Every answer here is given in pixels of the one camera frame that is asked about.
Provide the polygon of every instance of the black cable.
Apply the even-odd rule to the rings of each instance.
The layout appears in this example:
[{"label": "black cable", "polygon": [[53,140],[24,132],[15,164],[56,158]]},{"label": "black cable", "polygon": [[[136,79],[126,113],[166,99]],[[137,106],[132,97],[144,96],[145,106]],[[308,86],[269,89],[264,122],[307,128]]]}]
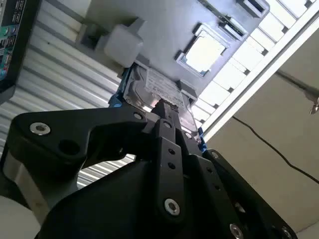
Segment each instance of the black cable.
[{"label": "black cable", "polygon": [[246,124],[245,122],[242,122],[240,119],[236,118],[235,116],[233,116],[233,119],[240,122],[241,124],[243,124],[244,126],[246,126],[247,128],[249,128],[254,135],[256,135],[261,141],[263,141],[265,144],[267,144],[272,150],[274,150],[276,153],[279,154],[279,156],[282,157],[282,159],[288,164],[289,167],[293,168],[294,170],[304,174],[305,176],[307,176],[308,178],[310,178],[311,180],[313,180],[314,182],[319,184],[319,180],[314,178],[313,176],[311,176],[310,174],[306,173],[305,171],[301,170],[300,168],[292,165],[289,160],[283,156],[282,153],[280,153],[275,147],[273,147],[270,143],[268,143],[266,140],[264,140],[263,138],[261,138],[261,136],[259,136],[256,131],[248,124]]}]

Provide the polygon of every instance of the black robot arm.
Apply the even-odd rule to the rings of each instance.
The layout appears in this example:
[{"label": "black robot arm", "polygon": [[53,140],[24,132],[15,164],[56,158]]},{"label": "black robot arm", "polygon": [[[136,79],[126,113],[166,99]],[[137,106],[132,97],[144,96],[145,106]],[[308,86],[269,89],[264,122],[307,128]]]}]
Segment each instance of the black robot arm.
[{"label": "black robot arm", "polygon": [[[81,168],[127,153],[135,162],[78,190]],[[163,100],[152,113],[125,106],[19,115],[1,165],[5,196],[34,212],[39,239],[297,238],[218,152],[198,149]]]}]

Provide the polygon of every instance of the screw hole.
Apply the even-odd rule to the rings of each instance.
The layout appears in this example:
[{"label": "screw hole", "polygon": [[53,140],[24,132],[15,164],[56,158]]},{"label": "screw hole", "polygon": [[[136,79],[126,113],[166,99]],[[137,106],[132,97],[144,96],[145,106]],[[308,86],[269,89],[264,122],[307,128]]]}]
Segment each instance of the screw hole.
[{"label": "screw hole", "polygon": [[170,125],[170,123],[168,123],[168,122],[164,122],[164,125],[165,125],[167,128],[171,128],[171,125]]},{"label": "screw hole", "polygon": [[59,143],[59,149],[67,155],[76,155],[80,152],[80,146],[72,140],[62,140]]},{"label": "screw hole", "polygon": [[169,148],[168,151],[169,151],[170,154],[175,155],[175,151],[172,150],[171,148]]},{"label": "screw hole", "polygon": [[138,120],[143,119],[143,116],[137,112],[134,113],[134,117],[137,118]]},{"label": "screw hole", "polygon": [[170,169],[176,169],[175,165],[173,163],[168,163],[168,166]]},{"label": "screw hole", "polygon": [[46,130],[46,128],[44,126],[41,126],[41,125],[38,125],[35,128],[36,128],[36,130],[41,131],[41,132]]},{"label": "screw hole", "polygon": [[174,212],[176,211],[176,206],[174,203],[169,203],[168,204],[169,208],[172,209]]}]

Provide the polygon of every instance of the corrugated metal wall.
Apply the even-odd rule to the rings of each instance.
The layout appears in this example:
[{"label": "corrugated metal wall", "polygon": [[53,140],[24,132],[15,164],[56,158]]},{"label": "corrugated metal wall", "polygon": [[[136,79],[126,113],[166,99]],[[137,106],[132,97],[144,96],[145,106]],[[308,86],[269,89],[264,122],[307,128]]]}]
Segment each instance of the corrugated metal wall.
[{"label": "corrugated metal wall", "polygon": [[[73,47],[81,23],[55,6],[66,11],[66,7],[72,6],[75,18],[81,20],[89,1],[43,1],[15,95],[0,107],[1,153],[10,121],[16,115],[108,107],[108,100],[120,83],[115,73]],[[84,169],[79,174],[79,186],[85,186],[132,160],[133,156],[128,156],[121,161]]]}]

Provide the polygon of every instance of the silver screw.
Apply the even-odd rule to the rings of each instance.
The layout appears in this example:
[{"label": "silver screw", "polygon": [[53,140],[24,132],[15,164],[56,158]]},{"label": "silver screw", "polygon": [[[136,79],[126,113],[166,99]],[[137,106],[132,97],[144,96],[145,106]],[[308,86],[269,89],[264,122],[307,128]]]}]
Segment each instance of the silver screw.
[{"label": "silver screw", "polygon": [[244,235],[236,224],[229,225],[230,231],[236,239],[244,239]]},{"label": "silver screw", "polygon": [[165,125],[167,128],[171,128],[171,125],[170,125],[170,123],[168,123],[168,122],[164,122],[164,125]]},{"label": "silver screw", "polygon": [[36,122],[30,125],[30,131],[37,135],[46,135],[51,132],[51,129],[45,123]]},{"label": "silver screw", "polygon": [[217,153],[212,152],[211,154],[213,155],[213,157],[214,157],[214,158],[216,158],[216,159],[218,159],[218,158],[219,158],[219,156],[218,156],[218,154],[217,154]]},{"label": "silver screw", "polygon": [[134,117],[137,118],[138,120],[143,119],[143,117],[139,113],[134,113]]},{"label": "silver screw", "polygon": [[289,239],[293,238],[287,228],[283,227],[283,232],[287,236],[287,238]]},{"label": "silver screw", "polygon": [[189,139],[191,139],[192,137],[191,137],[191,134],[190,133],[188,133],[188,132],[185,132],[185,135],[187,136],[187,138],[189,138]]},{"label": "silver screw", "polygon": [[180,213],[180,208],[178,203],[171,198],[168,198],[165,200],[164,207],[166,211],[172,216],[178,216]]}]

